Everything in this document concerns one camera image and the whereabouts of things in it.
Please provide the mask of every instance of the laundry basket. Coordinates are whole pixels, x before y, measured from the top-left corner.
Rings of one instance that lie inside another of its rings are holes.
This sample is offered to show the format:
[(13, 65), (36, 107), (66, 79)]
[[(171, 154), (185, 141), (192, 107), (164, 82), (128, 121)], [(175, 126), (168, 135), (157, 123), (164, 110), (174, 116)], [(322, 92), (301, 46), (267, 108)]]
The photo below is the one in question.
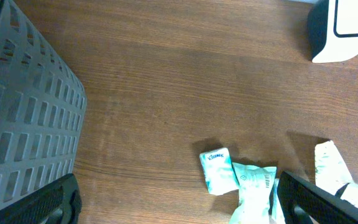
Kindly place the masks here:
[(13, 1), (0, 1), (0, 210), (71, 173), (82, 83)]

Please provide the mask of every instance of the brown wood grain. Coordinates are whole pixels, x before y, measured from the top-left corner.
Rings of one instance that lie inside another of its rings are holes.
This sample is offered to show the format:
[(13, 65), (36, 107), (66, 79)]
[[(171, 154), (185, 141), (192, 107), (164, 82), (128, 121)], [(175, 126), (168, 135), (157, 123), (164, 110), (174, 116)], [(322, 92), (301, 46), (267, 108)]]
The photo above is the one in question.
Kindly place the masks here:
[(358, 56), (313, 64), (309, 4), (16, 0), (85, 86), (80, 223), (227, 223), (199, 153), (314, 182), (332, 139), (358, 182)]

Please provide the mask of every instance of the black outline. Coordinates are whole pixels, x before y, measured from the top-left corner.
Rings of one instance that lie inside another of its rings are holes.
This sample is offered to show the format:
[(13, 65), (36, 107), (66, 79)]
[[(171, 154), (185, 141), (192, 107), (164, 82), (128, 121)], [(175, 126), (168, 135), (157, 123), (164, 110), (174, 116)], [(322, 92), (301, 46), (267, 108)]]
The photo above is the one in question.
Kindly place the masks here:
[(338, 3), (339, 3), (339, 0), (336, 0), (336, 4), (335, 4), (335, 20), (334, 20), (334, 34), (335, 34), (335, 36), (337, 36), (339, 38), (342, 38), (342, 37), (358, 37), (358, 34), (338, 34), (338, 32), (336, 32)]

